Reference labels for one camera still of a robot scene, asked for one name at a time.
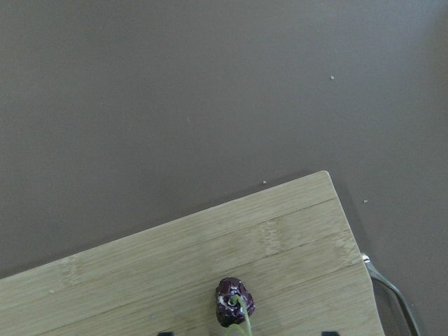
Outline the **bamboo cutting board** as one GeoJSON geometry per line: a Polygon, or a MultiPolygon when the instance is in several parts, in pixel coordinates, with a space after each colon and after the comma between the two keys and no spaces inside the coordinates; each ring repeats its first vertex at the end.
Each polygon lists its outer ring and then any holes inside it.
{"type": "Polygon", "coordinates": [[[319,171],[1,280],[2,335],[222,335],[240,279],[255,335],[382,335],[372,282],[319,171]]]}

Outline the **dark red cherry pair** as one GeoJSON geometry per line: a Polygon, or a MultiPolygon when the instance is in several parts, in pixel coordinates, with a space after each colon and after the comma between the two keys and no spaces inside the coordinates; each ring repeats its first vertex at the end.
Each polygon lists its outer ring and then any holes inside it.
{"type": "Polygon", "coordinates": [[[215,290],[216,319],[227,335],[237,331],[241,335],[252,335],[250,316],[256,309],[252,294],[243,281],[235,277],[221,279],[215,290]]]}

